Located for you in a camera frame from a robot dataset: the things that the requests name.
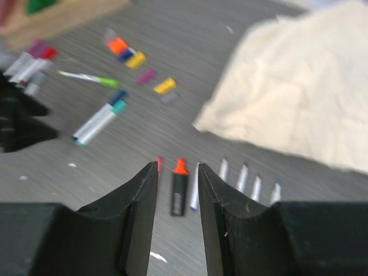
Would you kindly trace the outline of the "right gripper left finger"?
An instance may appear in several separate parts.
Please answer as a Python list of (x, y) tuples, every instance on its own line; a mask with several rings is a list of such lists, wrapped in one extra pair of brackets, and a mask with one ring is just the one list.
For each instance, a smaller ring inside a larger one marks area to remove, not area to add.
[(2, 275), (146, 275), (158, 164), (100, 199), (71, 210), (57, 203), (1, 203)]

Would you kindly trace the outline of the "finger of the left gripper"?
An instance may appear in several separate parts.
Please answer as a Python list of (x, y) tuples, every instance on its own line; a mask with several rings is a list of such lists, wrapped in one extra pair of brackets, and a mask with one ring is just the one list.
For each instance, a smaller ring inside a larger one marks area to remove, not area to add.
[(1, 152), (16, 152), (37, 143), (56, 139), (59, 132), (37, 120), (16, 120), (1, 123)]
[(1, 117), (11, 117), (15, 112), (25, 112), (32, 117), (46, 116), (49, 109), (25, 95), (14, 83), (9, 82), (9, 77), (1, 73)]

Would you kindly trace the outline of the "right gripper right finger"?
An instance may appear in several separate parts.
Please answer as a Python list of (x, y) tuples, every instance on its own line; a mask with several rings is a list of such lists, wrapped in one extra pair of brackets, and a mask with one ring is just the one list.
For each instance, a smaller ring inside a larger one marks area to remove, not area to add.
[(209, 275), (366, 275), (367, 203), (264, 206), (198, 169)]

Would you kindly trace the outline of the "blue cap white marker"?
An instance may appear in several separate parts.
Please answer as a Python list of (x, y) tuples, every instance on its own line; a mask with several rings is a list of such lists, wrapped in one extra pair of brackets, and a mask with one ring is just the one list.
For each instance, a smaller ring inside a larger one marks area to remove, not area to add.
[(192, 193), (190, 197), (190, 209), (193, 212), (196, 212), (198, 210), (198, 202), (199, 202), (199, 195), (198, 195), (198, 170), (199, 170), (200, 162), (196, 164), (195, 173), (193, 177), (193, 187), (192, 187)]

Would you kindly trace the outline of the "pink pen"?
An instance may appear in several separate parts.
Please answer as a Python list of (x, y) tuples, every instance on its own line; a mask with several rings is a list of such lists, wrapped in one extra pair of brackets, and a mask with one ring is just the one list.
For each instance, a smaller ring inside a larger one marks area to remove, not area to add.
[(158, 173), (161, 173), (161, 171), (162, 171), (163, 158), (161, 156), (157, 156), (156, 157), (156, 161), (158, 163)]

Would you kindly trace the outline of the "orange black highlighter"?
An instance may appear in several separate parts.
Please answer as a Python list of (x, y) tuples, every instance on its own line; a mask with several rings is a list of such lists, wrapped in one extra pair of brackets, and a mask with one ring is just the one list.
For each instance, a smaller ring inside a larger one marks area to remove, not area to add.
[(189, 181), (189, 172), (186, 169), (186, 162), (183, 158), (178, 159), (177, 166), (172, 174), (170, 215), (182, 217), (185, 214)]

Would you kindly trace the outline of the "orange highlighter cap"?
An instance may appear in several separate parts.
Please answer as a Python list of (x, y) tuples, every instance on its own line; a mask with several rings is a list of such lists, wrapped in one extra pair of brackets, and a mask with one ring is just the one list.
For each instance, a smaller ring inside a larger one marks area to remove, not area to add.
[(120, 37), (115, 37), (112, 40), (108, 41), (106, 43), (106, 46), (110, 49), (110, 51), (113, 54), (117, 56), (121, 55), (124, 51), (126, 51), (129, 48), (126, 42)]

